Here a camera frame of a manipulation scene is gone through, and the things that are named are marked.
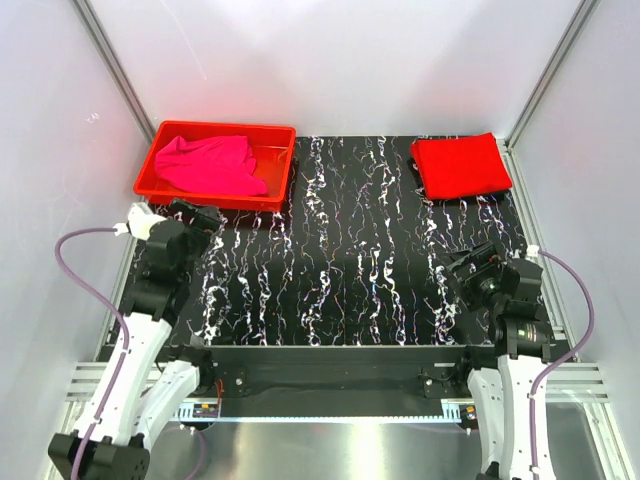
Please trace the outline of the pink t shirt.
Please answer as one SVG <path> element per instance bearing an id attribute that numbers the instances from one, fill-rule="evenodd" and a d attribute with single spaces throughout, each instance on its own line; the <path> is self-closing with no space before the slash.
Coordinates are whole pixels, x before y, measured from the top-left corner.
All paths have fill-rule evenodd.
<path id="1" fill-rule="evenodd" d="M 173 138 L 155 156 L 157 176 L 187 192 L 263 196 L 264 180 L 254 175 L 257 160 L 246 136 L 215 136 L 187 141 Z"/>

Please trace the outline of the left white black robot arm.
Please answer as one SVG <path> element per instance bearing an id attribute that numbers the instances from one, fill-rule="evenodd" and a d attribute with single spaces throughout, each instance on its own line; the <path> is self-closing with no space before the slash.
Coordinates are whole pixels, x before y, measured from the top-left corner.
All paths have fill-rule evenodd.
<path id="1" fill-rule="evenodd" d="M 195 264 L 222 226 L 217 208 L 170 202 L 165 216 L 133 203 L 127 218 L 106 228 L 145 246 L 142 267 L 120 307 L 81 279 L 62 247 L 95 228 L 61 237 L 55 258 L 63 272 L 113 314 L 119 334 L 98 385 L 68 433 L 55 434 L 48 456 L 65 479 L 143 479 L 151 450 L 180 405 L 192 394 L 224 392 L 212 353 L 199 345 L 173 348 L 159 379 L 147 383 L 156 359 L 189 297 Z"/>

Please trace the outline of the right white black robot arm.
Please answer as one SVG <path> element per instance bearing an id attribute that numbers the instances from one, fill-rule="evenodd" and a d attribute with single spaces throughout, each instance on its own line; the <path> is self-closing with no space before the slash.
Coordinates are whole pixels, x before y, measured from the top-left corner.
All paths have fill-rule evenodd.
<path id="1" fill-rule="evenodd" d="M 504 260 L 484 243 L 445 258 L 448 288 L 468 310 L 486 309 L 492 348 L 466 348 L 453 370 L 469 391 L 480 434 L 481 479 L 553 479 L 546 378 L 553 332 L 539 302 L 542 268 Z"/>

